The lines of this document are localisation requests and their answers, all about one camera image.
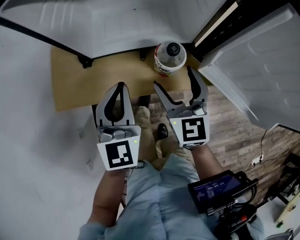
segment wooden shelf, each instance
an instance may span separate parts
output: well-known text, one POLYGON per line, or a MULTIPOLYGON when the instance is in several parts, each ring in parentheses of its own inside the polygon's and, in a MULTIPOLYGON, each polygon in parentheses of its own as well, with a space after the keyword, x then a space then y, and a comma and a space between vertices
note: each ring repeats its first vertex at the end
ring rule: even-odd
MULTIPOLYGON (((170 77, 162 77, 153 70, 154 50, 149 51, 145 61, 140 60, 139 51, 129 51, 98 58, 92 67, 84 69, 75 55, 52 47, 51 78, 56 111, 98 104, 118 82, 125 82, 131 98, 154 94, 154 81, 167 91, 189 90, 186 66, 170 77)), ((199 62, 188 54, 186 65, 198 69, 199 62)))

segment wire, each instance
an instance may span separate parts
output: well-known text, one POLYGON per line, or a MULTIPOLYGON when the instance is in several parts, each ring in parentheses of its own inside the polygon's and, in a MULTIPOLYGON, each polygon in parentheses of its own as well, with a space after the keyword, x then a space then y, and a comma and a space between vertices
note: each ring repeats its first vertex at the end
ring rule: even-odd
POLYGON ((263 134, 263 136, 262 136, 262 138, 261 138, 261 141, 260 141, 260 152, 259 152, 258 154, 256 154, 256 155, 250 160, 250 162, 249 162, 248 165, 246 166, 245 170, 243 171, 244 173, 245 173, 245 172, 248 172, 248 171, 250 171, 250 170, 252 170, 253 168, 256 167, 256 164, 254 163, 254 164, 253 164, 253 167, 250 168, 249 170, 247 170, 248 167, 250 166, 250 164, 251 164, 251 162, 252 162, 253 159, 255 159, 259 154, 261 154, 261 157, 263 157, 263 156, 265 155, 265 153, 262 151, 262 141, 264 140, 264 137, 265 137, 266 133, 267 133, 267 130, 265 130, 265 132, 264 132, 264 134, 263 134))
POLYGON ((257 194, 257 187, 254 185, 251 188, 251 197, 250 197, 250 199, 246 202, 236 203, 234 205, 234 207, 243 207, 244 205, 249 204, 256 197, 256 194, 257 194))
POLYGON ((265 130, 265 132, 264 132, 264 134, 263 134, 263 136, 262 136, 262 139, 261 139, 261 141, 260 141, 261 153, 262 153, 262 141, 264 140, 264 137, 265 137, 266 133, 267 133, 267 130, 265 130))
POLYGON ((248 166, 245 168, 244 173, 245 173, 245 172, 249 172, 250 170, 252 170, 253 168, 256 167, 256 164, 254 163, 254 164, 253 164, 253 167, 250 168, 249 170, 247 170, 247 168, 249 167, 250 163, 251 163, 251 161, 249 162, 248 166))
POLYGON ((123 185, 127 184, 127 181, 129 180, 129 178, 130 178, 132 172, 134 171, 134 169, 143 169, 143 168, 146 167, 145 161, 138 160, 138 163, 142 163, 142 165, 141 165, 141 166, 134 166, 134 167, 131 167, 131 173, 130 173, 130 175, 128 176, 128 178, 124 181, 123 185))
POLYGON ((286 155, 287 155, 287 154, 283 154, 283 155, 277 156, 277 157, 275 157, 275 158, 271 158, 271 159, 265 160, 263 163, 260 163, 260 165, 264 165, 266 162, 269 162, 269 161, 271 161, 271 160, 276 160, 276 159, 285 157, 286 155))

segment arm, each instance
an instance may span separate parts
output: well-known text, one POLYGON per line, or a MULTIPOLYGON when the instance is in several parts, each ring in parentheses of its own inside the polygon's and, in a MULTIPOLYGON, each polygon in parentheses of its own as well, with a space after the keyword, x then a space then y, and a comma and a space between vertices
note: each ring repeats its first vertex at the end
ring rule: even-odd
POLYGON ((118 209, 124 192, 126 171, 105 171, 94 194, 92 213, 88 223, 98 222, 105 227, 116 224, 118 209))
POLYGON ((224 171, 208 145, 197 146, 191 151, 191 153, 195 169, 200 180, 209 178, 224 171))

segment display screen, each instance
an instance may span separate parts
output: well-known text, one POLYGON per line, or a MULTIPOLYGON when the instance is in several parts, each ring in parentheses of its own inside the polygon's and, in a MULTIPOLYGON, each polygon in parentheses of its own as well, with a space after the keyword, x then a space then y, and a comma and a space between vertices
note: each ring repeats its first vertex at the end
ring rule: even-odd
POLYGON ((195 192, 196 199, 201 203, 211 198, 223 195, 240 185, 241 183, 239 180, 232 175, 227 174, 221 178, 212 180, 209 183, 196 186, 193 190, 195 192))

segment black shoe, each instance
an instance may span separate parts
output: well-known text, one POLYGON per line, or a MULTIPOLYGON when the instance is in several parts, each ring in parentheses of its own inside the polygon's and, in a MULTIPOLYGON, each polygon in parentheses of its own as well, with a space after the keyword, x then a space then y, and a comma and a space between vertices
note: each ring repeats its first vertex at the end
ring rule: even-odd
POLYGON ((164 123, 158 125, 157 140, 162 140, 168 137, 168 129, 164 123))
POLYGON ((139 106, 148 108, 150 103, 150 95, 141 96, 139 98, 139 106))

